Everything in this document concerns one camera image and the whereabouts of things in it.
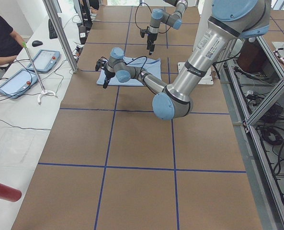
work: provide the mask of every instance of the blue cloth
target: blue cloth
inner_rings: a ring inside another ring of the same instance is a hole
[[[124,57],[124,61],[129,63],[130,61],[134,60],[134,58]],[[132,63],[128,64],[128,66],[135,66],[135,67],[142,67],[145,62],[145,58],[139,58]],[[161,80],[161,59],[153,60],[148,58],[147,62],[143,66],[147,70],[147,72],[151,73],[155,77]],[[103,85],[105,79],[104,71],[101,70],[100,76],[96,82],[97,85]],[[120,86],[143,86],[138,80],[130,79],[127,82],[120,83],[116,77],[111,78],[109,85],[120,85]]]

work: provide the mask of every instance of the red cylinder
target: red cylinder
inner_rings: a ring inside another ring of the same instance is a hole
[[[11,202],[18,201],[22,197],[22,192],[0,183],[0,199]]]

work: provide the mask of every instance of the monitor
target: monitor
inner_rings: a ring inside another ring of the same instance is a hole
[[[93,25],[93,22],[91,20],[91,12],[88,1],[73,0],[73,2],[74,2],[74,8],[80,17],[82,24],[86,27],[87,30],[90,30]]]

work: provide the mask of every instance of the person's arm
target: person's arm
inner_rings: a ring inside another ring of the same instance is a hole
[[[10,33],[10,36],[14,38],[21,47],[23,47],[24,39],[15,30]]]
[[[10,57],[0,57],[0,66],[8,63],[12,63],[16,59],[17,55]]]

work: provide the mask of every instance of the label sticker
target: label sticker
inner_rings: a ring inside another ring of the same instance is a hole
[[[210,35],[209,33],[205,33],[203,38],[197,45],[197,49],[200,50],[202,56],[213,60],[216,55],[221,51],[225,42]]]

